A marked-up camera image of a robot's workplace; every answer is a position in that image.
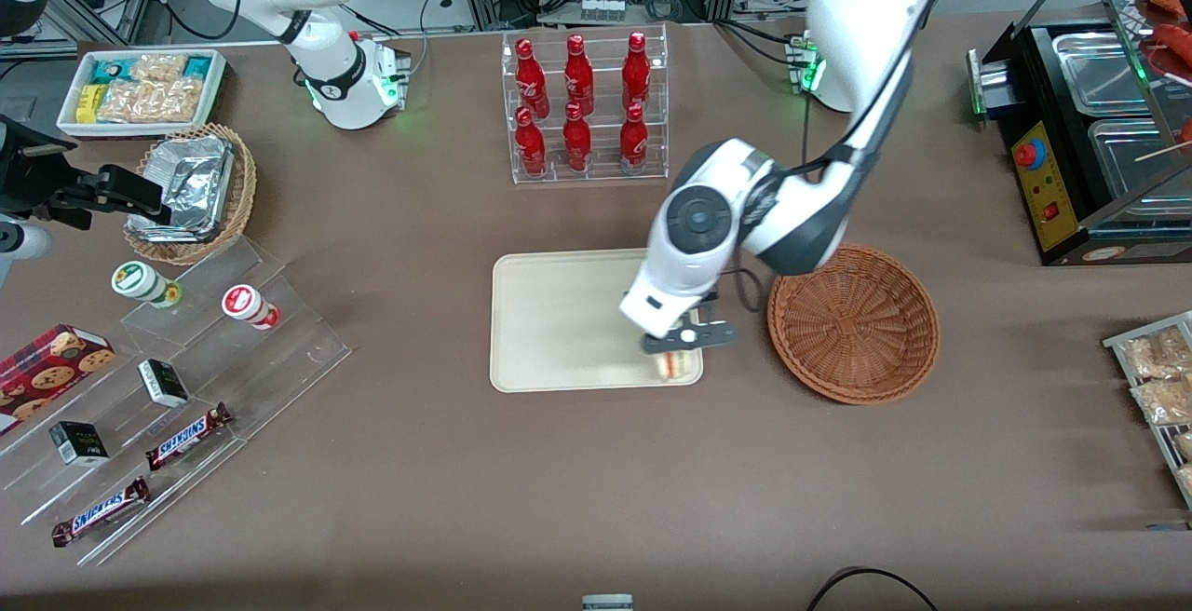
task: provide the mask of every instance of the wicker basket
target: wicker basket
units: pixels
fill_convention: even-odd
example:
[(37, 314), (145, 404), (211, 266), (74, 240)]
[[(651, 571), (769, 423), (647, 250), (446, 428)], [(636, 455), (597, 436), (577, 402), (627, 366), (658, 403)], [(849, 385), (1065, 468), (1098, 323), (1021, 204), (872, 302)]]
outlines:
[(766, 323), (795, 378), (844, 404), (904, 398), (939, 349), (939, 319), (919, 279), (861, 245), (840, 245), (809, 275), (775, 280)]
[[(230, 141), (236, 149), (231, 181), (228, 181), (228, 199), (224, 202), (223, 219), (221, 220), (222, 229), (213, 241), (206, 243), (142, 242), (125, 229), (125, 241), (141, 257), (151, 258), (155, 262), (173, 263), (176, 267), (191, 267), (192, 263), (199, 262), (200, 258), (212, 254), (224, 243), (242, 235), (244, 225), (248, 224), (248, 217), (253, 213), (253, 194), (256, 194), (256, 164), (253, 162), (253, 152), (248, 151), (244, 141), (240, 139), (235, 131), (219, 124), (204, 124), (198, 129), (179, 131), (178, 135), (169, 135), (166, 139), (197, 139), (200, 136), (221, 136), (223, 139)], [(145, 173), (149, 152), (141, 157), (137, 173)]]

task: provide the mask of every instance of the beige tray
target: beige tray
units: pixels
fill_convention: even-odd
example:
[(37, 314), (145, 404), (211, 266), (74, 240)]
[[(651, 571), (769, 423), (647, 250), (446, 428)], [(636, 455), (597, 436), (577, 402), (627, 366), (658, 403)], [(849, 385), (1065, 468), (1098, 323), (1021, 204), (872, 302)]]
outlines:
[(489, 378), (503, 393), (690, 386), (703, 374), (691, 353), (681, 378), (659, 376), (641, 331), (617, 305), (646, 250), (508, 254), (492, 268)]

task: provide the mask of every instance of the cookie box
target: cookie box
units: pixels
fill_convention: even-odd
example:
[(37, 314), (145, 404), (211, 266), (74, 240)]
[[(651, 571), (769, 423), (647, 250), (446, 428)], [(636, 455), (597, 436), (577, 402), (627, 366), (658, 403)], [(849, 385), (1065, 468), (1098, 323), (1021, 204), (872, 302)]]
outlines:
[(114, 357), (103, 336), (56, 325), (0, 361), (0, 434), (29, 419)]
[[(136, 57), (145, 52), (154, 55), (186, 55), (211, 60), (203, 77), (203, 92), (199, 96), (199, 105), (194, 111), (194, 118), (190, 121), (149, 121), (136, 124), (77, 121), (75, 110), (79, 107), (79, 101), (86, 99), (83, 89), (92, 81), (95, 67), (116, 60)], [(62, 102), (62, 110), (58, 112), (57, 126), (64, 135), (74, 136), (76, 139), (145, 139), (147, 137), (173, 135), (175, 131), (204, 126), (211, 116), (211, 111), (215, 108), (225, 66), (224, 56), (213, 50), (213, 48), (151, 48), (144, 50), (101, 50), (87, 52), (79, 60), (79, 68), (75, 69), (70, 89), (67, 91), (67, 98)]]

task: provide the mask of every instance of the red bottle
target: red bottle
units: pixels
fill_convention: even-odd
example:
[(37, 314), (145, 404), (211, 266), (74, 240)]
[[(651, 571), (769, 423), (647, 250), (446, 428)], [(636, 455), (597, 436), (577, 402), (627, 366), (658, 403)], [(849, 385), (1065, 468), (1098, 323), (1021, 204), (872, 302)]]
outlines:
[(517, 141), (517, 154), (522, 161), (522, 168), (529, 177), (544, 177), (546, 175), (546, 141), (542, 139), (542, 131), (534, 124), (534, 116), (526, 106), (517, 106), (515, 112), (517, 130), (514, 131), (514, 139)]
[(567, 166), (575, 173), (586, 173), (592, 162), (592, 132), (577, 101), (567, 105), (567, 123), (563, 125), (563, 141), (567, 144)]
[(521, 38), (514, 49), (517, 51), (517, 93), (522, 104), (534, 111), (539, 119), (551, 114), (551, 101), (546, 98), (546, 74), (542, 64), (534, 58), (534, 46), (529, 39)]
[(567, 82), (567, 100), (578, 102), (584, 114), (596, 110), (596, 88), (592, 82), (592, 62), (584, 54), (584, 37), (567, 36), (567, 66), (563, 69)]
[(650, 131), (641, 121), (641, 112), (639, 102), (629, 105), (621, 126), (621, 170), (629, 175), (638, 175), (646, 167), (646, 139)]
[(645, 106), (650, 99), (650, 60), (646, 58), (646, 35), (640, 31), (629, 33), (629, 55), (621, 67), (621, 88), (625, 110), (634, 101)]

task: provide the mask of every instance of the table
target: table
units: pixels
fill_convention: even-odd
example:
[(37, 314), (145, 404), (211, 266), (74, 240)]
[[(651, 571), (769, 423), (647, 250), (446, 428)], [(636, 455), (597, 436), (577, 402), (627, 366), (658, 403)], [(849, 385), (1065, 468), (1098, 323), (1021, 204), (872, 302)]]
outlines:
[[(964, 51), (1005, 24), (932, 18), (849, 225), (919, 275), (943, 330), (923, 387), (871, 409), (796, 385), (731, 293), (741, 339), (695, 386), (498, 393), (493, 262), (642, 245), (666, 188), (515, 188), (499, 36), (435, 38), (409, 110), (361, 132), (311, 110), (280, 46), (226, 48), (222, 120), (260, 168), (248, 233), (356, 353), (101, 568), (0, 505), (2, 606), (801, 609), (871, 565), (943, 609), (1187, 609), (1192, 538), (1142, 530), (1186, 512), (1099, 339), (1190, 308), (1188, 267), (1038, 267), (997, 130), (967, 118)], [(670, 35), (676, 158), (731, 136), (797, 157), (782, 67), (710, 26)], [(812, 151), (843, 127), (814, 108)], [(131, 308), (107, 286), (120, 222), (54, 226), (50, 257), (13, 268), (0, 348)], [(893, 584), (843, 587), (838, 609), (912, 607)]]

